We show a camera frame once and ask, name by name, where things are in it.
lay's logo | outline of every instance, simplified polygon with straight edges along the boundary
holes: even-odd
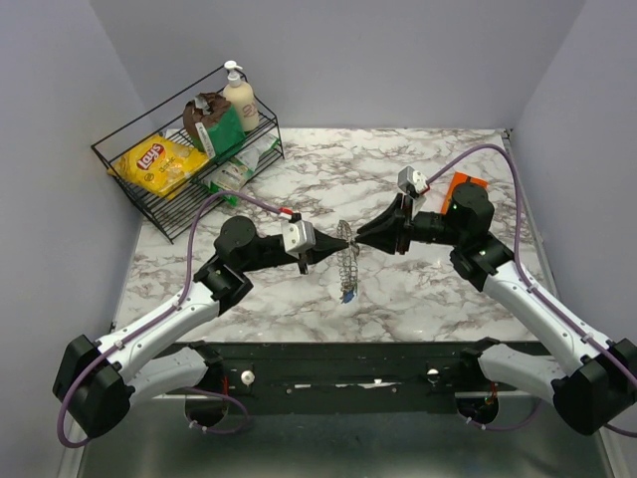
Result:
[[[142,156],[137,162],[137,167],[148,171],[152,164],[163,154],[163,146],[159,143],[154,143],[150,149]]]

white wall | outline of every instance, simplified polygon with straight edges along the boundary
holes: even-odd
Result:
[[[91,0],[147,106],[230,58],[293,126],[511,126],[583,0]]]
[[[51,388],[107,331],[138,215],[89,145],[141,103],[86,0],[0,5],[0,475],[56,476]]]
[[[637,344],[637,2],[588,0],[513,147],[562,299]],[[637,430],[637,407],[615,421]],[[624,439],[634,460],[635,441]]]

white pump dispenser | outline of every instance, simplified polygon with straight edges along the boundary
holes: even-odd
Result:
[[[228,85],[223,89],[223,96],[237,111],[243,131],[251,131],[259,125],[259,111],[252,87],[244,82],[239,74],[243,70],[232,60],[224,64],[228,70]]]

lay's chip bag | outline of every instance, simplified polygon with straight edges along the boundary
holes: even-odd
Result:
[[[123,154],[112,168],[126,181],[170,200],[206,162],[205,153],[155,134]]]

white marble surface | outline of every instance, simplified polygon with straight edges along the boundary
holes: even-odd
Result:
[[[426,175],[482,142],[502,145],[493,130],[283,129],[287,159],[263,172],[246,192],[271,204],[300,210],[319,230],[333,234],[339,219],[359,227],[375,217],[396,193],[397,173],[413,165]],[[492,232],[513,246],[514,196],[508,167],[483,150],[458,167],[489,181],[496,205]],[[452,174],[428,193],[424,210],[439,211]],[[223,222],[251,217],[263,234],[280,223],[252,205],[222,206],[202,221],[195,239],[194,270],[214,253]],[[529,230],[523,230],[523,260],[537,277],[540,267]],[[144,223],[124,297],[118,328],[149,312],[181,287],[187,233],[174,245]],[[184,336],[185,341],[373,342],[532,340],[520,322],[460,279],[448,247],[412,244],[405,256],[361,247],[358,296],[339,301],[335,257],[300,276],[296,265],[250,273],[253,291],[229,313]]]

